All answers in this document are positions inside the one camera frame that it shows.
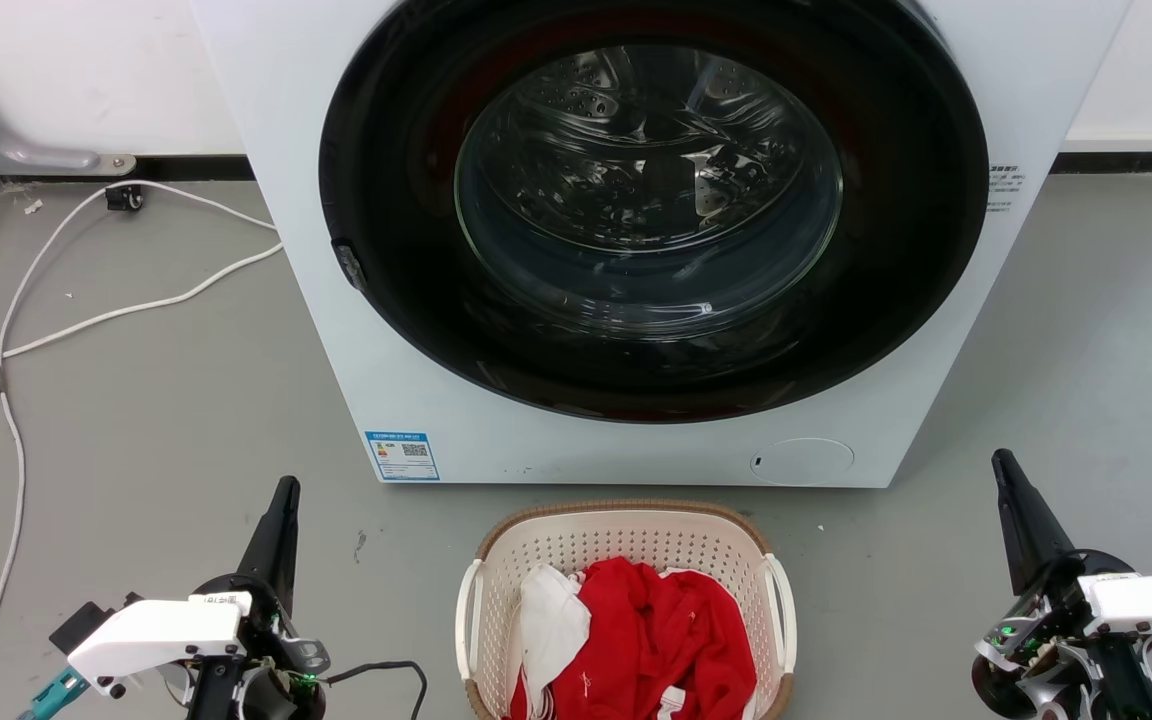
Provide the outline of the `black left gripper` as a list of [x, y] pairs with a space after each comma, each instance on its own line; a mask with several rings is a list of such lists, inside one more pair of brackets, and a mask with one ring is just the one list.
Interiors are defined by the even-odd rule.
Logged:
[[220, 651], [189, 651], [194, 685], [188, 719], [323, 719], [326, 694], [317, 675], [329, 667], [323, 642], [291, 626], [300, 538], [301, 483], [278, 482], [268, 510], [247, 544], [238, 574], [210, 579], [195, 602], [238, 607], [236, 639]]

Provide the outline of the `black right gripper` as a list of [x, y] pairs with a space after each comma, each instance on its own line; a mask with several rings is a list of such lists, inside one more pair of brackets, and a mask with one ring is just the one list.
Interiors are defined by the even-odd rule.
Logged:
[[1079, 579], [1134, 570], [1098, 550], [1074, 550], [1009, 448], [992, 454], [1011, 593], [1018, 601], [975, 651], [973, 691], [1006, 719], [1152, 719], [1149, 623], [1112, 632], [1093, 617]]

